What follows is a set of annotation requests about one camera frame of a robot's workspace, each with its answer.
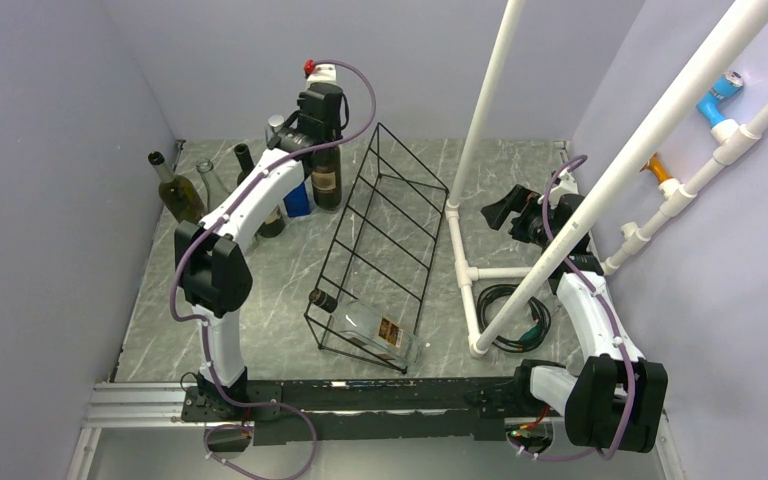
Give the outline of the dark labelled wine bottle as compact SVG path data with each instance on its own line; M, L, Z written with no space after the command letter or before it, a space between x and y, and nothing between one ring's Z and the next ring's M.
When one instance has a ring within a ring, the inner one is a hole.
M311 185L316 205L336 211L342 202L341 153L338 147L312 154Z

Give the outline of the clear square liquor bottle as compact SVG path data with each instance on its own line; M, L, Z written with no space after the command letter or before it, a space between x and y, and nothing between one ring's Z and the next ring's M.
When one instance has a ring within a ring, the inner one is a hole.
M405 369L419 359L421 345L417 336L377 308L357 299L338 301L320 289L313 289L309 300L333 318L337 334L381 360Z

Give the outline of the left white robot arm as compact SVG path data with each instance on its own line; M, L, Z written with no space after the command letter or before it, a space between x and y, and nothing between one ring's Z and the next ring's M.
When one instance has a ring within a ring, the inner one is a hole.
M239 417L249 400L239 310L253 277L244 250L279 203L305 182L337 193L346 104L340 87L312 83L231 195L199 223L183 222L175 232L177 284L202 329L205 361L198 380L221 419Z

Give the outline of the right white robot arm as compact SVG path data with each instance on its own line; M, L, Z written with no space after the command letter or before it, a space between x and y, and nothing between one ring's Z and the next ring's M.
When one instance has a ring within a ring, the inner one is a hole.
M584 356L577 375L554 362L525 360L511 380L471 394L485 417L561 414L576 446L648 453L655 446L668 386L665 367L646 360L622 326L603 269L584 236L549 277Z

